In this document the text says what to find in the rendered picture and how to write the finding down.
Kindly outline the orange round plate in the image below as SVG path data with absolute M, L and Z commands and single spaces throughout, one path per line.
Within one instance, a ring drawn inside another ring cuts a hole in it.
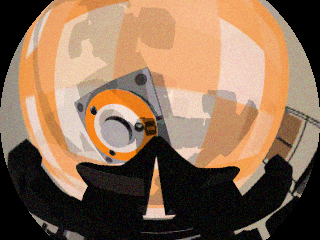
M 92 111 L 93 105 L 97 113 Z M 101 125 L 109 116 L 123 117 L 131 125 L 132 137 L 129 139 L 129 144 L 123 148 L 112 147 L 101 137 Z M 144 128 L 137 129 L 136 123 L 143 124 Z M 115 157 L 117 160 L 129 160 L 135 157 L 136 153 L 144 148 L 144 144 L 153 136 L 157 136 L 157 131 L 159 131 L 155 113 L 147 101 L 141 100 L 136 93 L 116 88 L 107 89 L 93 97 L 85 113 L 85 127 L 87 127 L 88 136 L 91 137 L 93 144 L 105 155 Z

